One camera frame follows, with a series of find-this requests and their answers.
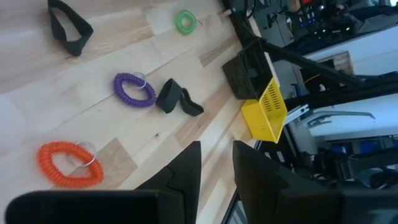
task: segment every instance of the orange coil keychain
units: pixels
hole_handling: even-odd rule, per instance
[[[91,176],[90,177],[67,177],[55,166],[52,160],[53,154],[65,153],[75,156],[87,166]],[[59,187],[69,188],[85,188],[98,183],[104,179],[104,172],[101,164],[95,159],[96,153],[92,155],[80,144],[72,142],[50,142],[40,147],[37,152],[37,160],[40,169],[55,185]]]

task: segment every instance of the black plastic bin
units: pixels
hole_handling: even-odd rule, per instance
[[[271,68],[259,39],[223,65],[226,79],[239,100],[258,100],[272,79]]]

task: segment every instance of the purple coil keychain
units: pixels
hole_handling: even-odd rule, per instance
[[[134,98],[131,98],[127,93],[123,90],[123,82],[128,82],[128,83],[133,83],[139,87],[137,88],[142,88],[145,90],[147,93],[148,99],[146,100],[137,100]],[[133,106],[133,107],[138,107],[138,108],[144,108],[148,106],[152,106],[155,101],[156,101],[156,95],[155,95],[155,90],[151,87],[149,83],[145,81],[145,76],[142,73],[136,72],[133,74],[130,73],[119,73],[115,76],[113,80],[113,89],[115,94],[119,97],[119,99],[126,104]]]

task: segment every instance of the metal key ring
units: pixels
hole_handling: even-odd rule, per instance
[[[72,163],[73,165],[75,165],[75,166],[77,166],[77,167],[86,167],[86,166],[89,166],[90,164],[92,164],[92,163],[95,161],[95,158],[97,157],[97,150],[95,149],[95,146],[94,146],[92,143],[89,143],[89,142],[78,142],[78,143],[76,143],[76,145],[77,145],[77,146],[81,146],[82,148],[84,148],[84,149],[86,149],[86,150],[87,150],[87,147],[84,147],[84,145],[86,145],[86,146],[88,146],[89,148],[91,148],[91,149],[93,150],[93,152],[94,152],[93,159],[92,159],[91,161],[89,161],[88,163],[86,163],[86,164],[79,165],[79,164],[77,164],[76,162],[73,162],[73,161],[69,158],[69,155],[70,155],[70,154],[68,154],[68,155],[67,155],[67,161],[70,162],[70,163]]]
[[[133,72],[132,75],[135,75],[137,77],[141,77],[141,79],[144,81],[144,85],[140,87],[135,87],[137,89],[142,89],[147,85],[147,80],[145,78],[145,75],[142,72]]]

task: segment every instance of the yellow wire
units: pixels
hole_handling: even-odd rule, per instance
[[[304,84],[306,84],[307,82],[309,82],[310,80],[312,80],[312,79],[314,79],[314,78],[316,78],[316,77],[318,77],[318,76],[320,76],[320,75],[315,75],[315,76],[313,76],[313,77],[307,79],[307,80],[304,82]]]

